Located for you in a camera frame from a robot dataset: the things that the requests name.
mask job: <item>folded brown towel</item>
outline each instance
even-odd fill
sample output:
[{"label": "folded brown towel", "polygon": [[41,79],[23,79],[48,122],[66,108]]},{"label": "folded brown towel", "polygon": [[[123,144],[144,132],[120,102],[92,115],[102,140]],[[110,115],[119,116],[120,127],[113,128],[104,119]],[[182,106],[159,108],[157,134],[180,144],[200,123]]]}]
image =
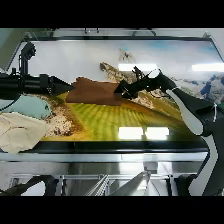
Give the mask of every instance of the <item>folded brown towel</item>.
[{"label": "folded brown towel", "polygon": [[120,106],[122,96],[114,93],[118,83],[96,82],[87,78],[77,78],[72,83],[75,87],[65,99],[66,103],[86,103],[98,105]]}]

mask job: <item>black border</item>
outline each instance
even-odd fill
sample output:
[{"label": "black border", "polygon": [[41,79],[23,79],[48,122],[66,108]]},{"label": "black border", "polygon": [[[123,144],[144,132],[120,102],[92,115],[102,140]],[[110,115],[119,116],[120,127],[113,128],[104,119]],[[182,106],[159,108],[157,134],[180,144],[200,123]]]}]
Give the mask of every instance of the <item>black border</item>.
[{"label": "black border", "polygon": [[[181,41],[210,41],[211,38],[200,37],[172,37],[172,36],[64,36],[23,38],[17,46],[8,68],[22,42],[27,41],[58,41],[58,40],[181,40]],[[33,149],[26,153],[41,154],[111,154],[111,153],[195,153],[208,152],[207,145],[202,141],[82,141],[82,142],[54,142],[40,141]]]}]

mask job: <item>brown cloth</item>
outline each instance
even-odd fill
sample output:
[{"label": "brown cloth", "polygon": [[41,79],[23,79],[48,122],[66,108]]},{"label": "brown cloth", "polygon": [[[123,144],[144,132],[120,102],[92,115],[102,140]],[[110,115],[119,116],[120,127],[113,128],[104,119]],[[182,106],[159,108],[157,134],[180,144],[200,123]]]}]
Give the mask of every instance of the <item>brown cloth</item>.
[{"label": "brown cloth", "polygon": [[114,93],[119,85],[118,83],[96,82],[87,78],[77,78],[72,85],[75,89],[68,93],[65,99],[66,103],[121,105],[121,94]]}]

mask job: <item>white cloth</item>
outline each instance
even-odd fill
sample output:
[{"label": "white cloth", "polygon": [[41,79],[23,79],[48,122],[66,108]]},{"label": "white cloth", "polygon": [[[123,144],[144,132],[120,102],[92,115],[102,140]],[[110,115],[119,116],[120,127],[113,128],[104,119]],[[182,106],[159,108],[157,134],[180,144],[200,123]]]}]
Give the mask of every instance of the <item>white cloth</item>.
[{"label": "white cloth", "polygon": [[0,114],[0,148],[9,153],[32,149],[46,134],[46,122],[17,112]]}]

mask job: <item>beige cloth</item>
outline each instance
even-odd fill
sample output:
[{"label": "beige cloth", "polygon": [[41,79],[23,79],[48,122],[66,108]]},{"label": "beige cloth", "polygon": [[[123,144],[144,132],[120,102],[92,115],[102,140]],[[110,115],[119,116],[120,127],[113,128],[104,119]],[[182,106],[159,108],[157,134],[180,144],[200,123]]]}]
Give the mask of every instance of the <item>beige cloth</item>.
[{"label": "beige cloth", "polygon": [[0,114],[0,148],[9,153],[32,149],[46,134],[46,122],[19,113]]}]

